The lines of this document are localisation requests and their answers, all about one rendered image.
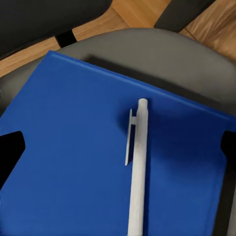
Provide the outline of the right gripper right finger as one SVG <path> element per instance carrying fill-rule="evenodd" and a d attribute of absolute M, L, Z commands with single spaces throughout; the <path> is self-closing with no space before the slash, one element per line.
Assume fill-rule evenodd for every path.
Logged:
<path fill-rule="evenodd" d="M 224 131 L 220 148 L 236 170 L 236 133 Z"/>

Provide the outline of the swivel chair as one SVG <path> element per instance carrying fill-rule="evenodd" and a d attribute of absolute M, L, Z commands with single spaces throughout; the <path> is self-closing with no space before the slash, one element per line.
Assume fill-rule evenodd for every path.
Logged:
<path fill-rule="evenodd" d="M 236 64 L 179 33 L 216 0 L 171 0 L 153 28 L 77 41 L 72 29 L 99 18 L 112 1 L 0 0 L 0 61 L 55 37 L 58 53 L 236 117 Z M 44 57 L 0 77 L 0 117 Z M 227 236 L 236 236 L 236 188 Z"/>

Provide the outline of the pen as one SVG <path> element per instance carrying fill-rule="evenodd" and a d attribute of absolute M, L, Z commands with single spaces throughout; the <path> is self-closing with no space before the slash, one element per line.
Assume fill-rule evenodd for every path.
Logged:
<path fill-rule="evenodd" d="M 129 209 L 128 236 L 143 236 L 145 171 L 148 140 L 148 100 L 139 98 L 136 116 L 132 116 L 130 108 L 126 165 L 129 161 L 131 127 L 135 125 L 135 141 L 133 152 L 133 168 Z"/>

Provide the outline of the folder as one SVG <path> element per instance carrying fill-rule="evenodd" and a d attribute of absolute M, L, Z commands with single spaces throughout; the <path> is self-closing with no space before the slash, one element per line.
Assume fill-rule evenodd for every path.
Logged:
<path fill-rule="evenodd" d="M 227 236 L 236 170 L 220 148 L 236 117 L 49 50 L 0 117 L 26 149 L 0 190 L 0 236 L 128 236 L 147 99 L 143 236 Z"/>

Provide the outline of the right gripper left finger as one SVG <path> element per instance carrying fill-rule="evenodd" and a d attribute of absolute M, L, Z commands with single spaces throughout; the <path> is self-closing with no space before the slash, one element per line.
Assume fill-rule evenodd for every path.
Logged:
<path fill-rule="evenodd" d="M 21 131 L 0 136 L 0 190 L 26 149 Z"/>

